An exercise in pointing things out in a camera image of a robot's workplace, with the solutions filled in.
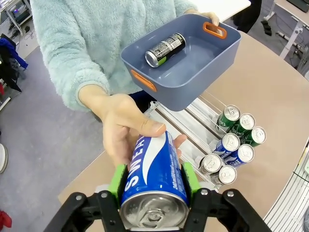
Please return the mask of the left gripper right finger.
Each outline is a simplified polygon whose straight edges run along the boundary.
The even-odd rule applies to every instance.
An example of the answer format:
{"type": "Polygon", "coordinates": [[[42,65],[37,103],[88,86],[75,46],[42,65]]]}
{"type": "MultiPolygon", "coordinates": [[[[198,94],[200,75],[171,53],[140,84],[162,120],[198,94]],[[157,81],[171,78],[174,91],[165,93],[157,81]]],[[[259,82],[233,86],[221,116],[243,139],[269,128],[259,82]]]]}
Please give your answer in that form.
{"type": "Polygon", "coordinates": [[[269,232],[271,229],[237,189],[222,194],[202,188],[193,166],[181,164],[189,198],[189,213],[182,232],[203,232],[208,218],[216,218],[229,232],[269,232]]]}

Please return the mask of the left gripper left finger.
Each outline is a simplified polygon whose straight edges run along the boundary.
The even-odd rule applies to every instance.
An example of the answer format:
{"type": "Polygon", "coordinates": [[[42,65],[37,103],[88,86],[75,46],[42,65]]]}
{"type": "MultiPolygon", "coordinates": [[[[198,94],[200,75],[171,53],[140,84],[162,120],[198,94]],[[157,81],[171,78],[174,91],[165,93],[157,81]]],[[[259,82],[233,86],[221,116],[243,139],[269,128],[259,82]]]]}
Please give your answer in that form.
{"type": "Polygon", "coordinates": [[[72,193],[54,215],[45,232],[85,232],[94,221],[102,222],[106,232],[126,232],[119,209],[124,192],[128,168],[117,166],[106,190],[87,197],[81,192],[72,193]]]}

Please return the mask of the person's right hand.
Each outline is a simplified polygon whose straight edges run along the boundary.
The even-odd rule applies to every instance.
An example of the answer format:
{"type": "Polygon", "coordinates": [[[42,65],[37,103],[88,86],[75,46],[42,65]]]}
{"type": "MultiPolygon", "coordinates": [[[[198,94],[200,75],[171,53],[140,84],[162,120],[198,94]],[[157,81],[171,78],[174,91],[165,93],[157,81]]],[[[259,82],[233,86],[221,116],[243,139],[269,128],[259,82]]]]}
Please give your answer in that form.
{"type": "Polygon", "coordinates": [[[129,165],[139,135],[159,137],[166,125],[149,119],[126,94],[108,95],[97,85],[80,89],[79,100],[103,124],[103,146],[115,166],[129,165]]]}

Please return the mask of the person's left hand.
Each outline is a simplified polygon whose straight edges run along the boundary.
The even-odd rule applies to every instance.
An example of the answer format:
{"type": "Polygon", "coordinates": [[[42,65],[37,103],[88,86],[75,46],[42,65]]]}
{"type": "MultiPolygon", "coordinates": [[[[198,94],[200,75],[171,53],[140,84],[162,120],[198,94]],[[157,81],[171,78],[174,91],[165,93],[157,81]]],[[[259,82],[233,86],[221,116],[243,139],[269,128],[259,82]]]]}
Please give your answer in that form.
{"type": "Polygon", "coordinates": [[[209,18],[215,26],[219,26],[220,20],[214,12],[203,12],[203,13],[201,13],[201,12],[195,10],[195,9],[189,9],[189,10],[185,11],[184,13],[185,14],[198,14],[198,15],[205,16],[205,17],[209,18]]]}

